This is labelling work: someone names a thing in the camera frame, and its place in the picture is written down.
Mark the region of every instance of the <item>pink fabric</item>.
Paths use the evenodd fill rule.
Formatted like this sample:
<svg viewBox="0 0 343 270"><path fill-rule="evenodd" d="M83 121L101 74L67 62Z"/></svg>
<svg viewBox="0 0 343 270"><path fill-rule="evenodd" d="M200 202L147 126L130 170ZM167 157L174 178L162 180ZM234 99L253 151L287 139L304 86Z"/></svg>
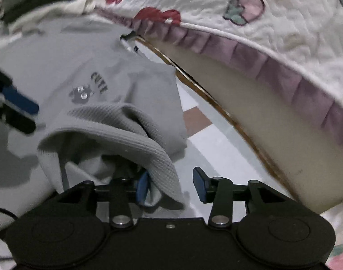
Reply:
<svg viewBox="0 0 343 270"><path fill-rule="evenodd" d="M207 55L262 82L290 103L303 117L322 128L343 147L343 108L299 73L268 55L236 40L199 30L147 20L120 18L103 9L97 12L133 28L141 36L162 39Z"/></svg>

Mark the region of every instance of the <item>quilted blanket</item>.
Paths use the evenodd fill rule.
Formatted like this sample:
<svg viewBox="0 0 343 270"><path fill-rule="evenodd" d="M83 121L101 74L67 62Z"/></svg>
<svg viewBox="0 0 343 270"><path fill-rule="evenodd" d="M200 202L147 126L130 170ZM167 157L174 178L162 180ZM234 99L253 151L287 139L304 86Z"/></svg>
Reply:
<svg viewBox="0 0 343 270"><path fill-rule="evenodd" d="M99 0L98 7L141 35L267 84L343 146L343 0Z"/></svg>

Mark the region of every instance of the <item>brown wood trim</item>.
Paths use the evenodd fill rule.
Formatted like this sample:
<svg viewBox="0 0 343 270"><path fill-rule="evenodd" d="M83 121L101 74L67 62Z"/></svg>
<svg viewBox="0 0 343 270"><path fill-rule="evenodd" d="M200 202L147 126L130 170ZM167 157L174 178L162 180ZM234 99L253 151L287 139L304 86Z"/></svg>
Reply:
<svg viewBox="0 0 343 270"><path fill-rule="evenodd" d="M249 136L241 124L235 120L227 111L225 111L221 105L203 88L201 87L195 80L191 79L191 77L179 66L177 66L171 59L169 59L166 55L164 55L160 50L155 48L151 43L146 41L142 37L136 38L137 41L145 45L151 51L154 52L160 59L163 60L168 65L172 65L176 68L176 75L178 79L196 92L199 96L201 96L204 100L206 100L210 105L212 105L234 128L237 132L243 137L243 139L248 143L248 145L252 148L256 156L262 162L263 166L266 168L268 173L275 178L281 185L283 185L289 193L293 196L295 200L300 200L298 194L295 192L293 187L288 182L287 178L283 171L278 167L278 165L273 161L273 159L268 155L268 153L262 149L261 147L257 146L253 141L252 137Z"/></svg>

